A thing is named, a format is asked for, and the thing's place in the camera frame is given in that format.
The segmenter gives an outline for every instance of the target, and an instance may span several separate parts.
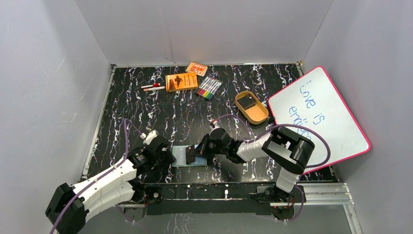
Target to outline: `whiteboard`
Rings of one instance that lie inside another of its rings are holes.
[[[276,124],[301,125],[320,134],[331,149],[331,158],[323,166],[307,168],[311,172],[370,150],[370,142],[323,67],[297,79],[268,100]],[[321,163],[327,149],[308,131],[290,128],[312,140],[315,149],[308,165]]]

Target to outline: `orange book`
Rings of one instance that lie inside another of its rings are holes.
[[[167,92],[198,88],[198,78],[195,73],[182,73],[166,76]]]

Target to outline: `marker set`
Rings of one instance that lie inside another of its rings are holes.
[[[215,78],[206,77],[204,81],[202,81],[201,85],[199,85],[199,87],[195,90],[195,93],[211,100],[221,85],[222,81]]]

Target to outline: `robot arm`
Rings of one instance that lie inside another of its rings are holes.
[[[57,225],[60,234],[75,234],[96,214],[120,202],[142,201],[145,197],[145,186],[136,178],[142,172],[157,166],[162,167],[174,162],[169,150],[169,142],[152,131],[144,137],[144,147],[132,150],[127,159],[119,160],[112,167],[92,178],[69,186],[60,185],[46,209],[46,216],[55,223],[63,208],[69,201],[92,181],[95,184],[81,193],[70,205]]]
[[[201,143],[192,151],[193,157],[199,155],[213,158],[215,154],[223,154],[234,163],[245,163],[254,158],[270,156],[281,165],[280,176],[276,186],[258,194],[255,199],[260,202],[288,201],[293,187],[303,174],[311,153],[314,150],[312,141],[285,128],[273,130],[266,135],[250,141],[235,140],[214,121],[210,134],[206,134]],[[144,138],[144,147],[132,150],[125,162],[114,164],[113,170],[101,177],[106,171],[69,186],[60,185],[49,203],[46,216],[55,223],[63,208],[91,182],[95,184],[86,189],[70,204],[57,225],[60,234],[76,234],[85,223],[96,214],[124,201],[140,202],[145,197],[145,185],[137,175],[154,167],[164,167],[176,159],[170,153],[169,142],[152,131]]]
[[[216,121],[210,128],[211,133],[204,136],[193,154],[207,158],[224,154],[234,163],[270,156],[282,167],[272,196],[282,201],[289,199],[315,147],[311,140],[286,127],[249,141],[234,140]]]

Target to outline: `red pen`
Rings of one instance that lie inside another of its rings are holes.
[[[155,83],[155,84],[151,84],[151,85],[145,85],[145,86],[141,86],[141,89],[146,89],[146,88],[152,88],[152,87],[159,87],[161,84],[160,83]]]

